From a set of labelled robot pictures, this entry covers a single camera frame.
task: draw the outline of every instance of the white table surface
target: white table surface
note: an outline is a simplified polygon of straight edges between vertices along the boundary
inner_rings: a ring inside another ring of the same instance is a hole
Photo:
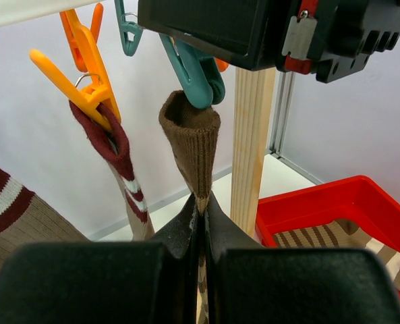
[[[260,198],[283,194],[302,188],[314,186],[304,176],[298,174],[290,167],[286,166],[278,159],[267,155],[264,158],[264,169],[262,172]],[[213,182],[212,190],[219,201],[219,204],[229,216],[231,206],[231,173]],[[154,230],[159,231],[174,216],[176,216],[185,205],[189,195],[153,212],[150,214]],[[127,241],[132,239],[130,226],[125,226],[116,232],[113,232],[100,241]]]

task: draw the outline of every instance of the sock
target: sock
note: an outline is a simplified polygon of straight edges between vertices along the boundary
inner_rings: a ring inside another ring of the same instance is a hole
[[[221,126],[221,118],[212,107],[193,107],[183,91],[170,94],[159,113],[161,124],[177,167],[196,198],[198,211],[206,210],[212,190],[213,162]],[[206,257],[204,245],[200,245],[198,289],[202,308],[199,323],[208,323]]]
[[[109,164],[126,202],[127,218],[130,221],[134,240],[145,240],[153,236],[154,230],[148,214],[146,200],[138,183],[130,156],[130,143],[114,113],[104,104],[96,110],[108,119],[112,134],[105,132],[74,103],[69,102],[72,113],[83,126],[92,146]]]
[[[273,236],[281,248],[367,248],[386,265],[393,284],[400,291],[400,253],[373,238],[348,219],[330,224],[278,233]]]
[[[19,246],[87,241],[45,201],[0,169],[0,268]]]

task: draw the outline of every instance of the silver bracket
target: silver bracket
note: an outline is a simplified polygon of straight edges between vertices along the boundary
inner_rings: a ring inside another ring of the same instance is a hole
[[[314,38],[317,21],[308,15],[301,15],[300,18],[290,18],[287,36],[282,48],[282,55],[289,54],[292,59],[305,61],[308,59],[308,51]]]

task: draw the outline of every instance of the red plastic basket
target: red plastic basket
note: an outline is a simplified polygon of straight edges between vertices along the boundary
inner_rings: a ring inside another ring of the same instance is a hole
[[[260,199],[256,232],[263,245],[276,247],[276,233],[324,225],[338,218],[356,222],[400,252],[400,204],[362,175]]]

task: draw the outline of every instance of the clothespin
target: clothespin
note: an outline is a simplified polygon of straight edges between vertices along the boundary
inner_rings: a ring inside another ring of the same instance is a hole
[[[97,3],[92,17],[92,23],[90,24],[90,31],[93,35],[95,42],[98,42],[99,31],[101,30],[101,24],[103,21],[104,6],[101,3]],[[72,57],[76,64],[78,71],[87,72],[86,64],[84,63],[83,57],[77,45],[76,38],[72,32],[71,26],[66,17],[66,13],[63,11],[60,13],[60,19],[62,21],[63,29],[65,30],[66,39],[71,49]]]
[[[107,119],[96,110],[99,103],[103,103],[111,109],[119,121],[121,121],[121,117],[103,60],[91,31],[81,25],[75,10],[66,11],[66,17],[89,72],[85,76],[90,76],[92,83],[82,90],[78,90],[53,62],[40,51],[36,49],[31,50],[30,58],[70,101],[76,104],[90,119],[110,132],[111,127]]]
[[[216,59],[216,64],[218,65],[218,69],[220,72],[225,72],[229,67],[227,62],[224,62],[222,59]]]
[[[189,102],[205,109],[225,97],[225,85],[214,57],[178,39],[159,34]]]
[[[123,52],[127,56],[134,56],[143,35],[143,28],[135,22],[126,21],[128,16],[137,17],[137,15],[133,12],[125,13],[123,0],[114,0],[114,4]]]

